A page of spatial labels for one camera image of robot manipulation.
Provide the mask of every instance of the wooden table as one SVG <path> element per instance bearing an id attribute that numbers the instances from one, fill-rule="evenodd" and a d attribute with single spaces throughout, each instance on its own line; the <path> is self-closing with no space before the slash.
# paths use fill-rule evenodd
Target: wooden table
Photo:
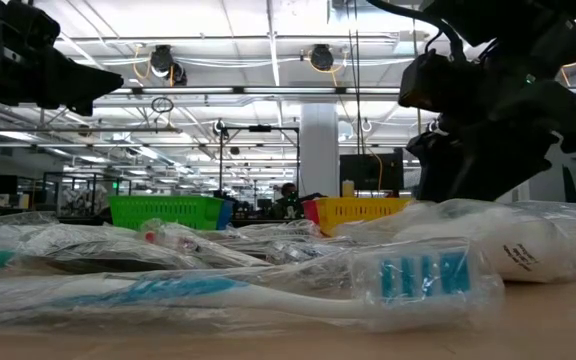
<path id="1" fill-rule="evenodd" d="M 313 325 L 266 337 L 74 336 L 0 331 L 0 359 L 574 359 L 576 283 L 507 286 L 499 323 L 483 330 L 366 334 Z"/>

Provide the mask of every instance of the toothbrush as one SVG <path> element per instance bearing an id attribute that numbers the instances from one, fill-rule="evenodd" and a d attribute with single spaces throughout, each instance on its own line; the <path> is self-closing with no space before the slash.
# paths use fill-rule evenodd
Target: toothbrush
<path id="1" fill-rule="evenodd" d="M 387 319 L 391 322 L 434 323 L 463 315 L 476 274 L 464 252 L 397 258 L 360 256 L 351 264 L 355 298 L 324 299 L 274 290 L 223 276 L 184 276 L 171 279 L 104 279 L 88 277 L 58 287 L 54 277 L 36 278 L 27 298 L 42 304 L 11 304 L 5 294 L 24 295 L 22 280 L 0 282 L 0 303 L 6 310 L 42 307 L 130 306 L 158 304 L 193 308 L 250 308 L 333 319 Z"/>

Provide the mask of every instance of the yellow plastic basket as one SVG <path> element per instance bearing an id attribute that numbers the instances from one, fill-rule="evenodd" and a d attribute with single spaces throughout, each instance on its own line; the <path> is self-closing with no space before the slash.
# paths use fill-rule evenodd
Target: yellow plastic basket
<path id="1" fill-rule="evenodd" d="M 405 208 L 409 201 L 410 199 L 398 198 L 323 198 L 315 202 L 321 232 L 335 236 L 334 229 L 337 225 L 396 214 Z"/>

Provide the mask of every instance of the pillar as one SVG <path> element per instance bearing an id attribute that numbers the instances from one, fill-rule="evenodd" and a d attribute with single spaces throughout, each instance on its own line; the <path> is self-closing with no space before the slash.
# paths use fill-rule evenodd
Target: pillar
<path id="1" fill-rule="evenodd" d="M 301 106 L 301 177 L 299 194 L 339 196 L 337 105 Z"/>

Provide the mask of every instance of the green basket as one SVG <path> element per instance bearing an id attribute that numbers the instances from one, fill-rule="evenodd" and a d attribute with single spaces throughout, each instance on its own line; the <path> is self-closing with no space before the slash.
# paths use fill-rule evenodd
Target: green basket
<path id="1" fill-rule="evenodd" d="M 215 230 L 223 200 L 202 196 L 111 196 L 115 226 L 139 230 L 150 219 Z"/>

